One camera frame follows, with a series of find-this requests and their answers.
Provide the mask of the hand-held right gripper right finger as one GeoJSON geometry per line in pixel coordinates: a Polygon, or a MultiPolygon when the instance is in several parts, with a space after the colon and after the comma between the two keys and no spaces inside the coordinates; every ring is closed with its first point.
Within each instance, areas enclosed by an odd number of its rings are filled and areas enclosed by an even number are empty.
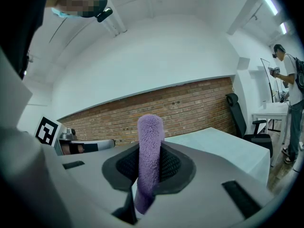
{"type": "Polygon", "coordinates": [[[226,228],[245,220],[223,184],[235,181],[260,207],[273,194],[266,185],[218,155],[163,142],[190,157],[196,165],[191,182],[179,193],[157,195],[140,220],[140,228],[226,228]]]}

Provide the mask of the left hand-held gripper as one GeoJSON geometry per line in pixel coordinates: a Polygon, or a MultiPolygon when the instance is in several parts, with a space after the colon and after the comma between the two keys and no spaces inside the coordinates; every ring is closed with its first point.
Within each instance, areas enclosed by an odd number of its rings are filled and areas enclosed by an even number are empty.
{"type": "MultiPolygon", "coordinates": [[[[50,120],[42,116],[36,128],[35,137],[42,143],[52,146],[57,155],[63,155],[61,142],[76,140],[76,132],[73,128],[67,128],[58,121],[50,120]]],[[[84,153],[97,152],[115,147],[115,140],[85,141],[84,153]]]]}

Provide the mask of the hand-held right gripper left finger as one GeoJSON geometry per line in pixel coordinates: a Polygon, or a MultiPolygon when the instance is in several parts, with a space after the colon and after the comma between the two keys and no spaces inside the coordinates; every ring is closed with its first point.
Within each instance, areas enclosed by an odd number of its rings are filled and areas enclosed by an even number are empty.
{"type": "Polygon", "coordinates": [[[44,220],[55,228],[139,228],[134,181],[118,160],[137,151],[136,142],[100,152],[57,156],[44,146],[44,220]]]}

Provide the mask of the purple fluffy cloth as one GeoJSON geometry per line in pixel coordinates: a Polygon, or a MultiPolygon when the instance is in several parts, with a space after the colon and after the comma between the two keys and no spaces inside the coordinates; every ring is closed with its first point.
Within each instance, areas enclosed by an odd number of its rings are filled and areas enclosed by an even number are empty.
{"type": "Polygon", "coordinates": [[[154,202],[153,190],[160,180],[160,149],[164,141],[162,119],[153,114],[139,118],[139,166],[134,207],[144,215],[154,202]]]}

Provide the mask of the person's left hand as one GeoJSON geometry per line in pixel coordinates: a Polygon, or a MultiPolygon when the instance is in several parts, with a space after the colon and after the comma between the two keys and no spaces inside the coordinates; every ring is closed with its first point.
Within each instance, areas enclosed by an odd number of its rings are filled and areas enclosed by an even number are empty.
{"type": "Polygon", "coordinates": [[[64,155],[80,154],[84,152],[83,145],[77,143],[63,144],[61,149],[64,155]]]}

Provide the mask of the light blue flower tablecloth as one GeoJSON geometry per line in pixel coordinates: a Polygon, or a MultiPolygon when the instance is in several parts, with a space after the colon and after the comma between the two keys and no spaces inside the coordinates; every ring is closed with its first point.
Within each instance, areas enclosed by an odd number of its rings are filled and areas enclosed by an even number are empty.
{"type": "Polygon", "coordinates": [[[165,141],[220,156],[264,186],[270,170],[270,151],[215,128],[166,137],[165,141]]]}

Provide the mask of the black office chair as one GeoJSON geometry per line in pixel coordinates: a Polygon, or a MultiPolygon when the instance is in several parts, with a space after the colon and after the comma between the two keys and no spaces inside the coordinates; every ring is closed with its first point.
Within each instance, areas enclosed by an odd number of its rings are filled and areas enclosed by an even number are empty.
{"type": "Polygon", "coordinates": [[[268,149],[270,153],[270,159],[272,159],[273,145],[270,135],[265,133],[258,133],[259,126],[266,123],[266,120],[253,121],[252,124],[255,126],[254,133],[246,134],[247,125],[238,103],[238,96],[235,93],[227,94],[226,101],[228,103],[230,113],[236,127],[237,137],[268,149]]]}

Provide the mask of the white desk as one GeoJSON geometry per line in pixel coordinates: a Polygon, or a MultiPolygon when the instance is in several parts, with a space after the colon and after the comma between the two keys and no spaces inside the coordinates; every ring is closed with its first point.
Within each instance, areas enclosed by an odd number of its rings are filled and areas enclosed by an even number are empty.
{"type": "Polygon", "coordinates": [[[270,131],[269,121],[278,120],[281,121],[281,130],[279,130],[279,140],[278,140],[278,151],[282,149],[282,145],[285,143],[288,120],[290,117],[289,107],[287,103],[266,103],[264,106],[259,107],[253,114],[253,120],[266,120],[265,133],[270,131]]]}

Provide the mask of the blue face mask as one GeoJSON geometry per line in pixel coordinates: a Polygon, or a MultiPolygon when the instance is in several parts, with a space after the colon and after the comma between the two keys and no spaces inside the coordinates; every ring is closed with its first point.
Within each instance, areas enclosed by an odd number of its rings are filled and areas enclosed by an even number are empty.
{"type": "Polygon", "coordinates": [[[78,16],[77,15],[73,15],[73,14],[69,14],[67,12],[62,12],[62,11],[59,11],[57,10],[56,8],[52,7],[51,8],[52,12],[57,15],[58,17],[60,18],[77,18],[78,16]]]}

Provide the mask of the person's black shirt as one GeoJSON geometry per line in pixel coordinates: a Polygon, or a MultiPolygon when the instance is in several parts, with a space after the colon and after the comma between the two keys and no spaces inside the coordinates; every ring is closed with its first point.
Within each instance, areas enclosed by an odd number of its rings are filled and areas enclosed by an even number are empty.
{"type": "Polygon", "coordinates": [[[21,79],[29,63],[29,46],[42,25],[46,1],[0,0],[0,47],[21,79]]]}

